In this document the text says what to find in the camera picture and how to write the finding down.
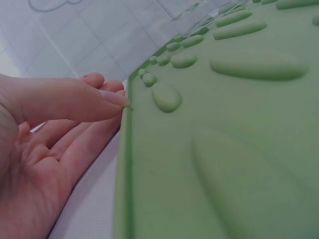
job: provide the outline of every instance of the teardrop-shaped bump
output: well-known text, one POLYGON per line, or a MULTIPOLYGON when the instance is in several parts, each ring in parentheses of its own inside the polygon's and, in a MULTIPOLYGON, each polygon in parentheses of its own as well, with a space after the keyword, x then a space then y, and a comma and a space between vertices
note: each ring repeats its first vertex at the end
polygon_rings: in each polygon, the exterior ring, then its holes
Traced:
POLYGON ((151 73, 145 73, 143 75, 143 82, 144 85, 146 87, 151 87, 152 85, 154 85, 156 82, 158 81, 158 79, 156 78, 156 76, 154 76, 151 73))
POLYGON ((148 71, 145 69, 140 69, 138 72, 138 75, 142 78, 144 74, 146 74, 148 71))
POLYGON ((197 61, 197 57, 190 54, 180 53, 171 57, 170 62, 175 68, 187 68, 197 61))
POLYGON ((149 58, 149 61, 150 61, 150 63, 152 64, 152 65, 155 65, 157 62, 156 62, 156 59, 157 59, 158 57, 157 56, 151 56, 150 58, 149 58))
POLYGON ((165 113, 175 111, 182 101, 181 95, 177 90, 162 83, 153 85, 152 96, 157 107, 165 113))
POLYGON ((220 74, 261 80, 289 80, 301 77, 308 65, 296 56, 269 50, 214 53, 210 68, 220 74))
POLYGON ((232 238, 318 238, 318 197, 307 182, 224 133, 198 131, 192 146, 199 181, 232 238))

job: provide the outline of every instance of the skin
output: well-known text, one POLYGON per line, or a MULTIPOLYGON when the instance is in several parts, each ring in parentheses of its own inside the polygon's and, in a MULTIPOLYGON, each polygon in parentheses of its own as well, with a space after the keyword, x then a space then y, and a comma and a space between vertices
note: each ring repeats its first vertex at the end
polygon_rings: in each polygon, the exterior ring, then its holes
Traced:
POLYGON ((119 129, 123 105, 97 89, 125 100, 122 83, 104 84, 98 73, 79 80, 0 75, 0 238, 46 238, 81 175, 119 129))

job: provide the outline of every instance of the green silicone mat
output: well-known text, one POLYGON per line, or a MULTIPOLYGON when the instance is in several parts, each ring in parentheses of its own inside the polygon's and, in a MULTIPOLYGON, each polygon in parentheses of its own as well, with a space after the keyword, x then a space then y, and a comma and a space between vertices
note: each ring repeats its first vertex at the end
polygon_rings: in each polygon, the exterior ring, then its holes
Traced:
POLYGON ((113 239, 319 238, 319 1, 254 1, 129 77, 113 239))

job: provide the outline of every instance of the tile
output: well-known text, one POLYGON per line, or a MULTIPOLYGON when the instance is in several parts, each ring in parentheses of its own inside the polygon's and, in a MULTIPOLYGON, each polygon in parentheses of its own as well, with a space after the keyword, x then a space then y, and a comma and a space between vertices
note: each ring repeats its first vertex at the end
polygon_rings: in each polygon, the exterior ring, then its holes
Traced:
POLYGON ((76 16, 51 39, 51 43, 73 69, 100 44, 100 41, 83 19, 76 16))
POLYGON ((178 34, 169 16, 156 3, 137 14, 136 18, 157 47, 162 47, 178 34))
POLYGON ((4 16, 6 13, 7 9, 11 5, 12 0, 1 0, 0 1, 0 19, 4 16))
POLYGON ((65 77, 67 77, 67 78, 76 78, 76 76, 73 74, 73 72, 72 71, 69 71, 69 73, 68 74, 66 74, 66 76, 65 77))
POLYGON ((50 43, 46 44, 28 68, 32 77, 65 77, 69 71, 50 43))
POLYGON ((9 44, 9 40, 7 39, 4 31, 0 27, 0 53, 2 53, 9 46, 9 44))
POLYGON ((31 76, 31 74, 26 70, 26 71, 22 74, 21 77, 23 77, 23 78, 31 78, 32 76, 31 76))
POLYGON ((94 0, 81 15, 101 41, 112 36, 132 17, 119 0, 94 0))
POLYGON ((27 68, 47 42, 48 39, 43 35, 33 18, 30 18, 12 42, 12 47, 27 68))
POLYGON ((154 0, 122 0, 132 13, 139 13, 149 7, 154 0))
POLYGON ((77 12, 81 12, 83 11, 89 4, 91 4, 91 2, 93 2, 94 0, 82 0, 82 2, 78 5, 74 5, 74 9, 77 12))
POLYGON ((157 50, 136 20, 126 23, 104 45, 126 75, 157 50))
POLYGON ((13 3, 0 20, 0 26, 9 42, 15 39, 29 18, 30 14, 26 11, 23 3, 20 0, 13 0, 13 3))
POLYGON ((48 38, 52 38, 76 15, 73 6, 69 4, 52 12, 38 13, 33 10, 30 11, 31 15, 48 38))
POLYGON ((73 73, 77 77, 91 72, 101 73, 106 81, 121 80, 125 77, 124 72, 103 45, 97 47, 73 69, 73 73))
POLYGON ((25 67, 11 46, 0 54, 0 72, 12 77, 20 77, 25 72, 25 67))

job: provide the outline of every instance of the raised bump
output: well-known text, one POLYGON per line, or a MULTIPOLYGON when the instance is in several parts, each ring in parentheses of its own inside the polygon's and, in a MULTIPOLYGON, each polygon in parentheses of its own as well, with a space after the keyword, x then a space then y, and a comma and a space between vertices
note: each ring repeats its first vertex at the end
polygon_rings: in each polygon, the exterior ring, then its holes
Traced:
POLYGON ((154 85, 158 79, 151 73, 145 73, 143 75, 143 82, 146 87, 151 87, 154 85))
POLYGON ((180 93, 162 83, 157 83, 152 87, 152 97, 157 107, 165 113, 175 111, 181 104, 180 93))
POLYGON ((217 73, 261 80, 289 80, 308 71, 308 65, 293 55, 269 51, 238 51, 214 54, 209 60, 217 73))
POLYGON ((181 45, 177 42, 170 43, 166 46, 166 49, 170 52, 177 50, 181 45))
POLYGON ((196 35, 196 36, 191 36, 189 38, 186 38, 185 40, 181 41, 180 44, 184 47, 184 48, 188 48, 194 45, 197 45, 199 43, 201 43, 204 40, 204 37, 201 35, 196 35))
POLYGON ((215 21, 215 24, 217 27, 222 27, 222 26, 226 26, 226 25, 232 24, 234 22, 238 22, 238 21, 241 21, 243 19, 246 19, 246 18, 250 17, 251 15, 252 15, 251 11, 242 10, 242 11, 235 12, 233 14, 223 16, 220 19, 217 19, 215 21))
POLYGON ((156 59, 157 59, 158 57, 157 56, 151 56, 150 58, 149 58, 149 61, 150 61, 150 63, 152 64, 152 65, 155 65, 157 62, 156 62, 156 59))
POLYGON ((189 54, 178 54, 171 57, 170 62, 175 68, 187 68, 197 61, 197 57, 189 54))
POLYGON ((247 35, 260 31, 267 26, 265 22, 245 22, 218 28, 213 32, 215 40, 247 35))
POLYGON ((138 75, 142 78, 144 74, 146 74, 148 71, 145 69, 140 69, 138 72, 138 75))
POLYGON ((167 65, 169 63, 169 57, 168 56, 159 56, 157 59, 156 59, 157 63, 160 65, 160 66, 164 66, 164 65, 167 65))
POLYGON ((276 2, 276 8, 278 10, 284 10, 289 8, 310 6, 319 4, 319 0, 279 0, 276 2))

